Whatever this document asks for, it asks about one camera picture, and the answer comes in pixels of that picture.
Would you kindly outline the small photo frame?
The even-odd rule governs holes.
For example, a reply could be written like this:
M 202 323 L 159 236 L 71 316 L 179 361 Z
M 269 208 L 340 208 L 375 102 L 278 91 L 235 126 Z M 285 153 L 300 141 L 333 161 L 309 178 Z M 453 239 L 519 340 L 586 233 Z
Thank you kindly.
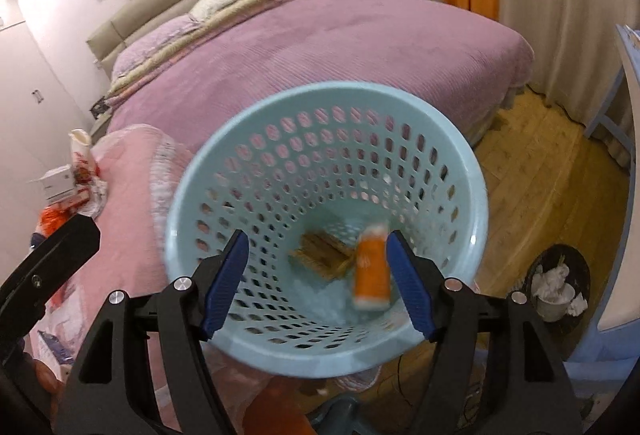
M 105 98 L 101 97 L 91 106 L 90 114 L 93 116 L 94 120 L 98 120 L 99 117 L 101 117 L 102 114 L 106 114 L 108 110 L 110 110 L 110 106 L 107 105 Z

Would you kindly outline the purple bedspread bed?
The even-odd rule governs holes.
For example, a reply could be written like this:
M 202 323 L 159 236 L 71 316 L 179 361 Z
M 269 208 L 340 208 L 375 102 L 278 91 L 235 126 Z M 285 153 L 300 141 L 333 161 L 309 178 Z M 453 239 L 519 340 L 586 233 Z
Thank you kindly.
M 284 0 L 172 58 L 115 111 L 112 131 L 154 126 L 198 150 L 277 92 L 326 81 L 401 88 L 474 135 L 533 72 L 526 39 L 429 0 Z

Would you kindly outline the white tea box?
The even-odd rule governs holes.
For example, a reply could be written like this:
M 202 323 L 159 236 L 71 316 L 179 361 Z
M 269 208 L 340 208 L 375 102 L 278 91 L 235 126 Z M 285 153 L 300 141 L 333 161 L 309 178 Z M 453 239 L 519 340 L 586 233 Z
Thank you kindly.
M 77 194 L 75 174 L 73 166 L 70 164 L 50 169 L 34 180 L 34 183 L 40 185 L 44 201 L 47 202 L 48 206 Z

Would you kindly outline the purple pillow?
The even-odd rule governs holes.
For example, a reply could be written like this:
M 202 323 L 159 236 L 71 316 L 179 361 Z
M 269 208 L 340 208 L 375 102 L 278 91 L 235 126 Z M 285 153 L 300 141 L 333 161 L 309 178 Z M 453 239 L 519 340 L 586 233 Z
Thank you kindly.
M 142 38 L 128 45 L 116 58 L 112 69 L 111 81 L 126 76 L 131 70 L 140 66 L 167 45 L 198 30 L 201 21 L 190 14 L 184 14 L 161 24 Z

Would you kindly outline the white noodle cup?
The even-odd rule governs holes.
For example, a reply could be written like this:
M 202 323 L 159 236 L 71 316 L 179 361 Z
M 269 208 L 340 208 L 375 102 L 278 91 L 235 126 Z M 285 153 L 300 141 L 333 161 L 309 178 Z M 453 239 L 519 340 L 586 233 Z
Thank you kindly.
M 83 129 L 73 129 L 70 136 L 70 153 L 76 180 L 79 184 L 89 184 L 94 177 L 100 176 L 100 169 L 92 154 L 92 138 Z

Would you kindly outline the beige nightstand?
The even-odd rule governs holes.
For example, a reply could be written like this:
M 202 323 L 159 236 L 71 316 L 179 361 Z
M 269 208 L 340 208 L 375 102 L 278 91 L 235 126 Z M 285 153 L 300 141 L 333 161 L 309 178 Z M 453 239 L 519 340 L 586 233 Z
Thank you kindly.
M 100 114 L 93 123 L 91 131 L 89 132 L 93 145 L 95 145 L 106 133 L 108 125 L 110 125 L 112 118 L 112 111 L 106 111 L 104 114 Z

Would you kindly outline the polka dot paper wrapper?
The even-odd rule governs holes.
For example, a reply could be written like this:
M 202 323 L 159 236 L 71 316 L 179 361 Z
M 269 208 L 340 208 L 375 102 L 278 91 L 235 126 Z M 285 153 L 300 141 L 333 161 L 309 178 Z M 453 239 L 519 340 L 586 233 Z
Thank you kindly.
M 85 189 L 89 192 L 89 200 L 81 204 L 77 213 L 88 218 L 98 218 L 107 203 L 108 184 L 100 177 L 93 177 Z

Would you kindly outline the black waste bin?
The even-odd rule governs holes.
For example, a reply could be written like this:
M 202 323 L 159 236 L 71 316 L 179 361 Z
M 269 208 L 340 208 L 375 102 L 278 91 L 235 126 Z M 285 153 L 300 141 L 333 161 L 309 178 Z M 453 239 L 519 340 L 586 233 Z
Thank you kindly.
M 576 247 L 553 244 L 527 270 L 523 292 L 557 341 L 566 339 L 589 309 L 590 269 Z

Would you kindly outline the orange plastic bag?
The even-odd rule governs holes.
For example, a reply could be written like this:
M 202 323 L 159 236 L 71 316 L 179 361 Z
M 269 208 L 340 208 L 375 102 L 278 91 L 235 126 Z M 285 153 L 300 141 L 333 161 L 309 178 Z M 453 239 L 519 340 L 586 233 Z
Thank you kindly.
M 61 210 L 55 207 L 44 208 L 39 216 L 37 231 L 41 233 L 42 236 L 48 238 L 52 233 L 60 229 L 72 216 L 73 214 L 70 213 L 69 210 Z

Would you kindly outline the white wardrobe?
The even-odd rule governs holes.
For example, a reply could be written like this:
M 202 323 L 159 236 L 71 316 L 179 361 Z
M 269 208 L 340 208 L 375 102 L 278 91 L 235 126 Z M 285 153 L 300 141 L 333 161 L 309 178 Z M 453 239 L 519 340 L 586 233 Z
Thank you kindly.
M 40 51 L 17 0 L 1 0 L 1 276 L 26 256 L 44 198 L 39 178 L 70 162 L 87 124 Z

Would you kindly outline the light blue plastic basket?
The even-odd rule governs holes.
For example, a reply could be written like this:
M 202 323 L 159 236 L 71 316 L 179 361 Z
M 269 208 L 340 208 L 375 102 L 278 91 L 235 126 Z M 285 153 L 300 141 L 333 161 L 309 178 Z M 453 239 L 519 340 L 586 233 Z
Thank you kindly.
M 483 257 L 488 197 L 480 163 L 436 108 L 385 85 L 326 82 L 264 99 L 219 129 L 186 168 L 167 216 L 165 267 L 189 276 L 248 239 L 248 262 L 213 345 L 252 368 L 339 377 L 424 340 L 402 297 L 352 305 L 352 277 L 296 261 L 307 233 L 355 247 L 373 226 L 471 283 Z

